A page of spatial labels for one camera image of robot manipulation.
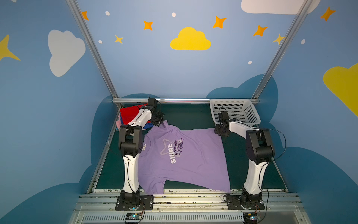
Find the white plastic laundry basket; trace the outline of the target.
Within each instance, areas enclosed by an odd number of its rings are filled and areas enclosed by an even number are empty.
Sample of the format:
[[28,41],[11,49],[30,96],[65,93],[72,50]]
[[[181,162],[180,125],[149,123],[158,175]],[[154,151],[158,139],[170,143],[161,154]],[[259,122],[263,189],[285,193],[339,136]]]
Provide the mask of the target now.
[[219,124],[220,112],[226,111],[231,119],[239,120],[247,125],[258,125],[261,123],[260,116],[248,99],[211,99],[210,110],[213,121]]

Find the purple t shirt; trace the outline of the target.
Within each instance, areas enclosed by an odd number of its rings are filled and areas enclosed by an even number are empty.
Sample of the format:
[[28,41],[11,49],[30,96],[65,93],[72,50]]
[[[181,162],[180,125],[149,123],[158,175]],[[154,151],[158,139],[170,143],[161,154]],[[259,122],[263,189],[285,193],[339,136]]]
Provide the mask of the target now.
[[145,135],[138,179],[149,195],[162,194],[166,181],[231,190],[223,142],[214,129],[180,130],[167,121]]

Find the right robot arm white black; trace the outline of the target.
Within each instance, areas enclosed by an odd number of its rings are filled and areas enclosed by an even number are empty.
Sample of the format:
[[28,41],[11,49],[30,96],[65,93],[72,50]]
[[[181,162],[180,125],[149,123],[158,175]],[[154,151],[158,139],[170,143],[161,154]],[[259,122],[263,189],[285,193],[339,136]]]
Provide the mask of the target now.
[[214,132],[219,136],[229,136],[230,133],[235,133],[245,138],[249,169],[242,188],[240,205],[246,210],[260,205],[265,170],[275,156],[269,130],[250,127],[242,122],[224,121],[215,125]]

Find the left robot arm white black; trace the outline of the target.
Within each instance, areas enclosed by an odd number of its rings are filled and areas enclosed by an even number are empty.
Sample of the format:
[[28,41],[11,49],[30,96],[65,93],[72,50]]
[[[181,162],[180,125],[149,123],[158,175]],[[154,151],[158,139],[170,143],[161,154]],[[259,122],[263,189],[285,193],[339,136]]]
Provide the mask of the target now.
[[157,111],[153,105],[144,105],[139,109],[136,117],[128,124],[122,124],[119,128],[118,148],[124,161],[125,181],[119,197],[121,210],[137,210],[141,204],[138,162],[140,153],[144,147],[143,128],[147,122],[159,126],[164,114]]

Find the folded red t shirt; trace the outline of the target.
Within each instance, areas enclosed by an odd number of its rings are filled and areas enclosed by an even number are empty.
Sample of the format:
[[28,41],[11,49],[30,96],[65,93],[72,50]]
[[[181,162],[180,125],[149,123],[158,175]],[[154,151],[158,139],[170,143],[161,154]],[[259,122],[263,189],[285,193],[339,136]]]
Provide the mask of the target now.
[[139,104],[130,107],[125,107],[120,109],[120,119],[122,124],[129,124],[139,113],[139,110],[142,106],[147,104]]

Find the folded pink t shirt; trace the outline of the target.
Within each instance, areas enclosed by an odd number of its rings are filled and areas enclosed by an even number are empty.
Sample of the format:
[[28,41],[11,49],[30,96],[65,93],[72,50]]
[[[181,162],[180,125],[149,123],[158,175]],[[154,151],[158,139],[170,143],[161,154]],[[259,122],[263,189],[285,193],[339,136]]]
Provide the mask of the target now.
[[118,118],[117,118],[115,123],[116,123],[116,127],[117,127],[116,129],[119,130],[121,125],[122,125],[122,119],[121,119],[120,116],[118,116]]

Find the rear horizontal aluminium bar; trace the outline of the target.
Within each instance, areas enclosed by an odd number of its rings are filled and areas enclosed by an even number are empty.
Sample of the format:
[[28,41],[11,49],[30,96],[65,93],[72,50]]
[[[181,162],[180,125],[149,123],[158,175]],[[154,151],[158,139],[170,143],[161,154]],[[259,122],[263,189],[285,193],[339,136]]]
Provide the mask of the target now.
[[[113,98],[113,103],[116,104],[129,104],[129,103],[147,103],[148,98]],[[235,100],[246,100],[246,99],[171,99],[171,98],[156,98],[156,100],[162,104],[210,104],[214,100],[223,101],[235,101]]]

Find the right controller circuit board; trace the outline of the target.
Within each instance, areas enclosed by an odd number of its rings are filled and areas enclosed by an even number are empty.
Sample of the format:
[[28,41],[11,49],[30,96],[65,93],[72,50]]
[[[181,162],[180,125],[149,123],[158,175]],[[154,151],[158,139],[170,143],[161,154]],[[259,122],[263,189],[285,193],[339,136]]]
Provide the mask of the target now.
[[258,216],[256,213],[243,213],[244,224],[257,224]]

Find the controller circuit board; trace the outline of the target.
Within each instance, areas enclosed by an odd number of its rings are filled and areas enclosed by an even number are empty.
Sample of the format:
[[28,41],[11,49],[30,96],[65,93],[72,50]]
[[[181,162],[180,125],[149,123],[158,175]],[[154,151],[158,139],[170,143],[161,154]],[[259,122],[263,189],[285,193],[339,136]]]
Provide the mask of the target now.
[[139,222],[141,219],[141,213],[127,213],[125,216],[125,222]]
[[244,224],[257,224],[258,216],[256,213],[243,213]]

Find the left controller circuit board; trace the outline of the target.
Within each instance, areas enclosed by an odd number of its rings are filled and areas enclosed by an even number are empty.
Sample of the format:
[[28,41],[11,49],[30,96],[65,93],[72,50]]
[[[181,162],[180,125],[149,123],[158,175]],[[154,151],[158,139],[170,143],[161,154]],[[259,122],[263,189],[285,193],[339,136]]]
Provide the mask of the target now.
[[141,219],[141,213],[127,213],[125,216],[125,222],[139,222]]

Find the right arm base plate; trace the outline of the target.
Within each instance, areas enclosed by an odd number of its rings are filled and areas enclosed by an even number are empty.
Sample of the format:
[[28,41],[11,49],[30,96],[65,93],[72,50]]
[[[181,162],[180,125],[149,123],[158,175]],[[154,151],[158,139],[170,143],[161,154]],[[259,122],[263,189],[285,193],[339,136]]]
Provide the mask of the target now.
[[246,195],[230,195],[223,196],[224,202],[227,203],[229,210],[264,210],[265,205],[259,195],[246,196]]

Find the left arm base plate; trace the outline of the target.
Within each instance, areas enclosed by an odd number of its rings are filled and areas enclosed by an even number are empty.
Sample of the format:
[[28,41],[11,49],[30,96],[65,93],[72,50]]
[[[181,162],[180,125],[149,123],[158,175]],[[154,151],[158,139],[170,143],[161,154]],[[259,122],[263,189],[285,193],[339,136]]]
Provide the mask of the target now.
[[119,196],[115,204],[116,211],[141,211],[145,209],[146,211],[152,211],[154,205],[154,196],[140,196],[140,199],[124,199]]

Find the right slanted aluminium post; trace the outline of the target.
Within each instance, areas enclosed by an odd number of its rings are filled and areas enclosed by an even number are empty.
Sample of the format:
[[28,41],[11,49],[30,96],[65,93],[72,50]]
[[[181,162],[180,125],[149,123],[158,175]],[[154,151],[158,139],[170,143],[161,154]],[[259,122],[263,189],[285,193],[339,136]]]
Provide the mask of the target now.
[[292,40],[294,39],[296,33],[299,31],[300,27],[302,26],[305,18],[309,14],[309,9],[313,4],[313,0],[305,0],[301,5],[300,9],[298,10],[291,26],[289,27],[286,37],[283,39],[282,43],[280,44],[273,60],[271,61],[267,71],[265,72],[263,78],[261,79],[259,85],[257,86],[255,92],[251,97],[251,101],[258,103],[259,97],[261,96],[262,92],[264,91],[265,87],[267,86],[269,80],[271,79],[272,75],[274,74],[276,68],[278,67],[280,61],[282,60],[286,50],[290,46]]

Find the left slanted aluminium post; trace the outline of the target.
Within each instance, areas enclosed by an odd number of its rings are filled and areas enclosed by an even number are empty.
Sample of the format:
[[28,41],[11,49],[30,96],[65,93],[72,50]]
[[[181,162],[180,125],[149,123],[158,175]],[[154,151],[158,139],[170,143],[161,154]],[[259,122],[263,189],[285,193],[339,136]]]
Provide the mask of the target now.
[[122,104],[114,102],[114,99],[119,98],[119,96],[118,96],[115,86],[111,80],[111,77],[103,63],[103,60],[99,54],[99,51],[96,47],[96,44],[93,40],[93,37],[90,33],[90,30],[86,24],[86,21],[82,15],[82,11],[80,10],[80,7],[79,7],[77,1],[66,0],[66,2],[73,14],[73,17],[74,17],[82,35],[84,36],[85,42],[87,43],[87,46],[96,62],[96,65],[97,65],[106,85],[107,85],[107,88],[108,88],[110,94],[112,95],[112,102],[117,106],[118,109],[120,109],[122,107]]

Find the aluminium rail base frame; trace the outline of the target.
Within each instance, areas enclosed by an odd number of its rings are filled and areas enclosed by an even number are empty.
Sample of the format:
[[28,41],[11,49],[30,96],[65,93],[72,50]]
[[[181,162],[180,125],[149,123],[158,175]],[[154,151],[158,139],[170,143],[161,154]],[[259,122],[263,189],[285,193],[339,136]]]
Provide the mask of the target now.
[[[208,189],[169,189],[154,195],[152,211],[116,211],[119,190],[98,190],[79,197],[72,224],[243,224],[243,213],[256,213],[257,224],[308,224],[299,196],[283,189],[263,192],[264,210],[229,210],[225,192]],[[125,222],[127,213],[141,213],[139,222]]]

